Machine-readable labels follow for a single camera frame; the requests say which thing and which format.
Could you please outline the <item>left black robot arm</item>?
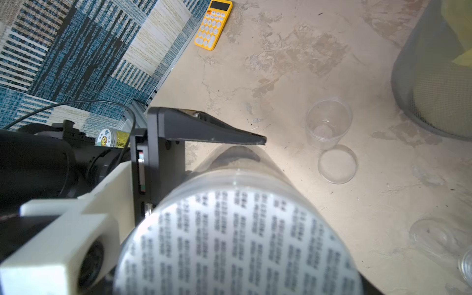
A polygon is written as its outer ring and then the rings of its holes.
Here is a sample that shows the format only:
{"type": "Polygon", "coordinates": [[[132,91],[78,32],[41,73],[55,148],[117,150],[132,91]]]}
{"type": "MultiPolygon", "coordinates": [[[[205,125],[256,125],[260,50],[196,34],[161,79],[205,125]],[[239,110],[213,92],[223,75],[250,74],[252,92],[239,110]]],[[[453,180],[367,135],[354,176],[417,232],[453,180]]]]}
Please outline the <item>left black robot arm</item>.
{"type": "Polygon", "coordinates": [[[134,220],[140,222],[146,205],[161,203],[187,177],[188,141],[247,146],[267,140],[204,112],[164,107],[151,108],[146,128],[134,128],[121,147],[97,146],[68,120],[2,129],[1,209],[33,199],[77,198],[129,161],[134,220]]]}

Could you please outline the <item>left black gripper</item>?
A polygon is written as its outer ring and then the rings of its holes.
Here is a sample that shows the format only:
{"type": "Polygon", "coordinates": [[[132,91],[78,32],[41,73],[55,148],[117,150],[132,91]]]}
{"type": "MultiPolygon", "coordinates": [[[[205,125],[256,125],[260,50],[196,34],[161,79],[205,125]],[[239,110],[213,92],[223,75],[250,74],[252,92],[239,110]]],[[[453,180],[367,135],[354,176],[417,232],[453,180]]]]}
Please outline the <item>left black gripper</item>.
{"type": "Polygon", "coordinates": [[[147,129],[135,129],[129,137],[135,225],[154,205],[189,177],[186,142],[233,145],[265,145],[267,138],[236,129],[201,111],[151,108],[147,129]]]}

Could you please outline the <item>bin with yellow bag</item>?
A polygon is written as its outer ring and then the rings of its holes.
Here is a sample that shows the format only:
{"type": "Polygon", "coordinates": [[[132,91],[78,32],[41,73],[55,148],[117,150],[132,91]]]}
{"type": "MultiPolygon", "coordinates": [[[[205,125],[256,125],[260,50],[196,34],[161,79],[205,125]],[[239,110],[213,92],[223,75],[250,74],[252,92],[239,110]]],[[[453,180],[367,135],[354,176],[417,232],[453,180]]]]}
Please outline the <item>bin with yellow bag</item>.
{"type": "Polygon", "coordinates": [[[471,1],[430,1],[393,65],[391,86],[417,125],[471,141],[471,1]]]}

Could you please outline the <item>clear plastic jar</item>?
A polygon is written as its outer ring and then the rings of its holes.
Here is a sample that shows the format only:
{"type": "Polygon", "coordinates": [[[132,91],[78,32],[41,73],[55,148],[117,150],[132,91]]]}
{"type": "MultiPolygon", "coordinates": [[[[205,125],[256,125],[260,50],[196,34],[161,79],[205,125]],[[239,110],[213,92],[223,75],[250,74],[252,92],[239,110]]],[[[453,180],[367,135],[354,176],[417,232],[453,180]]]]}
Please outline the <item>clear plastic jar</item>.
{"type": "Polygon", "coordinates": [[[353,121],[352,109],[339,97],[317,100],[305,116],[308,142],[320,150],[329,150],[347,134],[353,121]]]}

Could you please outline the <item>small jar with rice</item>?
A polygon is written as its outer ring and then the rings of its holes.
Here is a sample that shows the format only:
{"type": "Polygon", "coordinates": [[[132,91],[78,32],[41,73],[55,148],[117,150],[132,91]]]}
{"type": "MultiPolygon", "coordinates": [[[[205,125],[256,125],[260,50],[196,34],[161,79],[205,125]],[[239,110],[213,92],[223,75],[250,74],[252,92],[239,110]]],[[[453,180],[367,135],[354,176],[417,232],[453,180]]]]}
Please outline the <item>small jar with rice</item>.
{"type": "Polygon", "coordinates": [[[409,230],[410,245],[439,266],[458,271],[467,249],[472,245],[472,229],[443,219],[416,221],[409,230]]]}

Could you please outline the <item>clear large jar lid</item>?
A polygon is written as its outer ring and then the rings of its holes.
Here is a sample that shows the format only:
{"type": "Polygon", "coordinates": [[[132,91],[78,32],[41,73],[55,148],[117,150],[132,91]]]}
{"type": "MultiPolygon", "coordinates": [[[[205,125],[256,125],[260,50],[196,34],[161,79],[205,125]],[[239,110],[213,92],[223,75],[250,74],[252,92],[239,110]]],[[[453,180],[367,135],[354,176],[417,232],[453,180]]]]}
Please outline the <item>clear large jar lid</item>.
{"type": "Polygon", "coordinates": [[[344,145],[323,151],[318,160],[321,176],[333,184],[345,184],[351,181],[358,170],[355,153],[344,145]]]}

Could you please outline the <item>jar with patterned white lid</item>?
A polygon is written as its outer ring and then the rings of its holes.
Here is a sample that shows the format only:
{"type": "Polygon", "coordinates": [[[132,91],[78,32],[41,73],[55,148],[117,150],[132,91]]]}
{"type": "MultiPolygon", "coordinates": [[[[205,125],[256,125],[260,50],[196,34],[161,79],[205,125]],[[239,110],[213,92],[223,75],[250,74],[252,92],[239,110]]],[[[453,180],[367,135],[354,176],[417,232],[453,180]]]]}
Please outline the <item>jar with patterned white lid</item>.
{"type": "Polygon", "coordinates": [[[360,295],[354,260],[263,149],[221,145],[132,232],[116,295],[360,295]]]}

